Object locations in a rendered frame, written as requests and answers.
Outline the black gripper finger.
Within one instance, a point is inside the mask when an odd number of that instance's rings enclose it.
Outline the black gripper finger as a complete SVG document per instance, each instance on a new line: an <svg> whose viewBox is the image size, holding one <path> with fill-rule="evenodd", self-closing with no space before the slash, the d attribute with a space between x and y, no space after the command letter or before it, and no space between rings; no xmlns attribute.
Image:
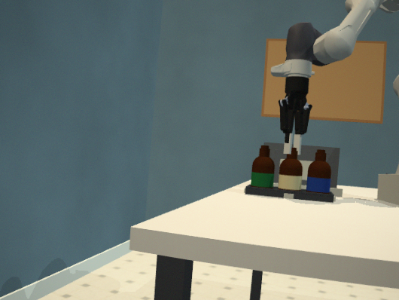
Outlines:
<svg viewBox="0 0 399 300"><path fill-rule="evenodd" d="M287 102L286 102L287 101ZM285 133L285 144L284 144L284 154L291 154L292 146L292 130L294 126L294 116L297 111L297 105L299 100L294 100L293 109L288 108L288 98L280 99L280 129Z"/></svg>
<svg viewBox="0 0 399 300"><path fill-rule="evenodd" d="M302 135L307 132L311 108L312 105L308 103L304 105L304 100L301 100L300 111L296 111L295 114L294 148L297 148L298 155L300 155Z"/></svg>

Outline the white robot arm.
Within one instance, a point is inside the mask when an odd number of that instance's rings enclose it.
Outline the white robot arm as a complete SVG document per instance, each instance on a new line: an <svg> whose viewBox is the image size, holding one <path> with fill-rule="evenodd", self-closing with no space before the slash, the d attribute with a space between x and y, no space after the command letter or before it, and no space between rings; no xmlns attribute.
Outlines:
<svg viewBox="0 0 399 300"><path fill-rule="evenodd" d="M348 15L341 26L325 34L321 34L309 22L294 24L288 30L285 63L271 67L271 75L310 78L315 75L312 64L325 66L351 56L358 35L373 12L378 8L389 14L399 11L399 0L384 1L346 0Z"/></svg>

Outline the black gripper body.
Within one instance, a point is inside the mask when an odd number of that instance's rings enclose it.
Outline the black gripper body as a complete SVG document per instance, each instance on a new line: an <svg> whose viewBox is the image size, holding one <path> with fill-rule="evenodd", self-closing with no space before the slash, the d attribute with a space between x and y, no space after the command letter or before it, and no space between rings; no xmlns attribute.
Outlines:
<svg viewBox="0 0 399 300"><path fill-rule="evenodd" d="M306 105L306 95L309 91L309 79L302 76L289 76L285 79L285 93L288 98L288 108L293 109L294 100L298 99L297 111L300 111L300 101L304 100Z"/></svg>

